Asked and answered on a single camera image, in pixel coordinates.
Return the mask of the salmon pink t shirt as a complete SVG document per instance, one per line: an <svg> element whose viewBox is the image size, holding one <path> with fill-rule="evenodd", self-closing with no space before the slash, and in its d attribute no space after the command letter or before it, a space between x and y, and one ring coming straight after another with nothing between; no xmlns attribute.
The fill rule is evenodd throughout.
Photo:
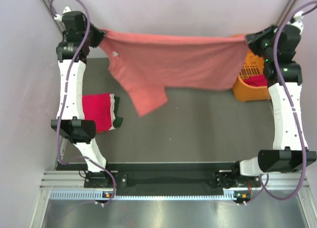
<svg viewBox="0 0 317 228"><path fill-rule="evenodd" d="M166 88L232 88L249 51L244 36L180 37L110 30L100 48L139 116L167 102Z"/></svg>

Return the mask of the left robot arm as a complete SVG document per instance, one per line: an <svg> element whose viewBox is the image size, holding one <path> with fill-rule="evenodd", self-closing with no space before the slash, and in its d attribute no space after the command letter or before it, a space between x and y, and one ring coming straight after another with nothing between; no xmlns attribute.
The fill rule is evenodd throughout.
<svg viewBox="0 0 317 228"><path fill-rule="evenodd" d="M95 181L100 186L112 182L112 174L105 170L107 160L97 145L96 123L87 120L83 110L83 76L90 48L96 48L105 32L91 24L89 16L66 7L55 20L65 26L62 41L56 47L60 72L60 103L56 119L51 128L58 137L73 144L87 163L87 170L96 173Z"/></svg>

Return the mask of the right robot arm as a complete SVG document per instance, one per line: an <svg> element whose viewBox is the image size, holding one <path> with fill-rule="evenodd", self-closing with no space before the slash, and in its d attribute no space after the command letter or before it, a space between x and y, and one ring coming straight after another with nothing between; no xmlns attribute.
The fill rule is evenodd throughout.
<svg viewBox="0 0 317 228"><path fill-rule="evenodd" d="M277 60L281 70L278 75L273 59L273 43L278 27L272 25L255 34L248 34L246 42L255 55L264 59L264 76L273 105L274 141L272 150L260 150L257 157L238 162L238 170L232 172L231 180L243 186L249 176L264 173L293 173L303 167L302 149L308 149L298 132L301 126L300 95L302 71L293 57L303 31L300 21L288 23L283 28L278 46Z"/></svg>

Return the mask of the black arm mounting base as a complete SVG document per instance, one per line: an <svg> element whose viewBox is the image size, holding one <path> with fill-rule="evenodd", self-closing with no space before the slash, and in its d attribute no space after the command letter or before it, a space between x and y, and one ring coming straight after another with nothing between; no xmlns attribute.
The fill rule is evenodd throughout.
<svg viewBox="0 0 317 228"><path fill-rule="evenodd" d="M222 195L224 189L249 192L260 183L241 176L234 162L109 163L106 172L85 172L85 188L112 188L118 196Z"/></svg>

